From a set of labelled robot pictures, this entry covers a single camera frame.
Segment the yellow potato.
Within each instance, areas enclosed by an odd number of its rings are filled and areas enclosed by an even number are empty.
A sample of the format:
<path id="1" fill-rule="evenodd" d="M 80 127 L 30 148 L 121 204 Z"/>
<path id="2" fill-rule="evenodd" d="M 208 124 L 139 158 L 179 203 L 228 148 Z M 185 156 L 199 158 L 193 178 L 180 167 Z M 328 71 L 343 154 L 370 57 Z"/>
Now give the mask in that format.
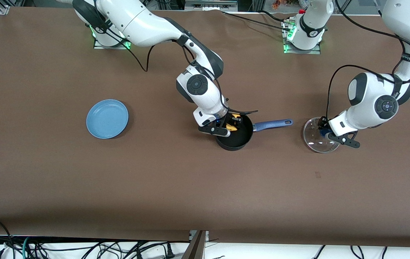
<path id="1" fill-rule="evenodd" d="M 226 129 L 228 130 L 228 131 L 237 131 L 239 128 L 235 128 L 233 125 L 232 125 L 232 115 L 233 115 L 234 113 L 228 113 L 227 114 L 227 116 L 226 116 L 226 119 L 225 119 L 225 123 L 226 123 Z"/>

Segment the glass lid with blue knob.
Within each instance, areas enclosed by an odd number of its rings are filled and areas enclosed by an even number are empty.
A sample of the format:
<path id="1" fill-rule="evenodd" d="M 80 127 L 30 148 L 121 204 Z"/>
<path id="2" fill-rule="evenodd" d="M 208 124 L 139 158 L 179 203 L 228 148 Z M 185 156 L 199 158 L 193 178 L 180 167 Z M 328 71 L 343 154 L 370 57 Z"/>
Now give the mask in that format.
<path id="1" fill-rule="evenodd" d="M 310 150 L 319 154 L 328 154 L 335 151 L 339 143 L 321 135 L 318 125 L 321 119 L 321 117 L 314 117 L 308 120 L 302 129 L 302 137 Z"/>

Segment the brown table cover sheet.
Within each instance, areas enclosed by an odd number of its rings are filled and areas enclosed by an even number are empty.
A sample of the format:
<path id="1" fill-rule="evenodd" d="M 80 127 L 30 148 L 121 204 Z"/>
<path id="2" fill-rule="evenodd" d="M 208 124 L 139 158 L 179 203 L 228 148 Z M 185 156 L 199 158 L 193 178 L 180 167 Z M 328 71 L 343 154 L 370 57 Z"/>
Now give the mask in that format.
<path id="1" fill-rule="evenodd" d="M 401 46 L 331 17 L 320 55 L 284 54 L 281 34 L 220 13 L 170 17 L 224 60 L 232 108 L 292 119 L 226 151 L 198 131 L 176 89 L 182 48 L 156 46 L 149 72 L 128 51 L 93 49 L 73 10 L 16 7 L 0 16 L 0 221 L 13 235 L 410 246 L 410 100 L 359 149 L 316 154 L 307 120 L 325 113 L 345 64 L 391 72 Z M 86 117 L 115 99 L 125 130 L 98 139 Z"/>

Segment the blue round plate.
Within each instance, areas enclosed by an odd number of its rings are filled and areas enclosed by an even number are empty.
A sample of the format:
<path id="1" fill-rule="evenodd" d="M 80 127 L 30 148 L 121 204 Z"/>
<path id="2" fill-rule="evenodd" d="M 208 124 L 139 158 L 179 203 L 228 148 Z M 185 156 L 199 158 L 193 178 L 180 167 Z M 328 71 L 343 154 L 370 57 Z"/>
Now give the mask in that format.
<path id="1" fill-rule="evenodd" d="M 102 100 L 89 110 L 86 117 L 88 132 L 98 139 L 111 139 L 121 134 L 129 123 L 129 111 L 119 100 Z"/>

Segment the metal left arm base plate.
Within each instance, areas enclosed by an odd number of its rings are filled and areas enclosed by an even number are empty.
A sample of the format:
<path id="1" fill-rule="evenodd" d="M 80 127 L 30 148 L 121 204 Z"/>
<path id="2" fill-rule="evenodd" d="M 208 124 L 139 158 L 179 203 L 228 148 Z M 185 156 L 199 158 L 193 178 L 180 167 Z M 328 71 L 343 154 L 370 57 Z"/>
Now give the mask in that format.
<path id="1" fill-rule="evenodd" d="M 287 31 L 282 32 L 283 49 L 286 54 L 313 54 L 320 55 L 320 41 L 325 32 L 325 28 L 312 30 L 307 27 L 307 32 L 298 28 L 295 16 L 284 19 L 281 22 L 282 28 Z"/>

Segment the aluminium frame bar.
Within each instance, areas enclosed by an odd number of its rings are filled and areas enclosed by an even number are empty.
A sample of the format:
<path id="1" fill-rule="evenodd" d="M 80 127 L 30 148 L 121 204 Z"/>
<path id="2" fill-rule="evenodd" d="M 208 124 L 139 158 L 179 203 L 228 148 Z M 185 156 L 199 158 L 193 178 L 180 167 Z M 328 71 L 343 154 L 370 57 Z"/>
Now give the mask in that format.
<path id="1" fill-rule="evenodd" d="M 237 0 L 185 0 L 184 10 L 223 10 L 237 12 Z"/>

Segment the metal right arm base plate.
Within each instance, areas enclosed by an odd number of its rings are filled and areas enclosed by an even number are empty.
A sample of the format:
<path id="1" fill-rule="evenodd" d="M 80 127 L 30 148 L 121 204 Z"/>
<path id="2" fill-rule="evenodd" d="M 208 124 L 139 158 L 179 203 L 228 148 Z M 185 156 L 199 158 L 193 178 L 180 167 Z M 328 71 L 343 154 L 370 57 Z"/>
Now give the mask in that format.
<path id="1" fill-rule="evenodd" d="M 115 26 L 111 26 L 105 33 L 101 29 L 94 29 L 90 26 L 92 36 L 94 37 L 94 49 L 119 49 L 123 50 L 131 47 L 122 32 L 118 31 Z"/>

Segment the aluminium post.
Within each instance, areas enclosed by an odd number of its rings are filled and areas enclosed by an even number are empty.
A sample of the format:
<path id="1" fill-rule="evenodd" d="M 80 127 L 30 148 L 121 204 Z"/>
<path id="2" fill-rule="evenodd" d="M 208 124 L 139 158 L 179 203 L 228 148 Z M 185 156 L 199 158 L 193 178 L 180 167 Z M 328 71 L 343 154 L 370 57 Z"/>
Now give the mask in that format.
<path id="1" fill-rule="evenodd" d="M 181 259 L 204 259 L 205 244 L 209 241 L 209 231 L 190 231 L 192 240 Z"/>

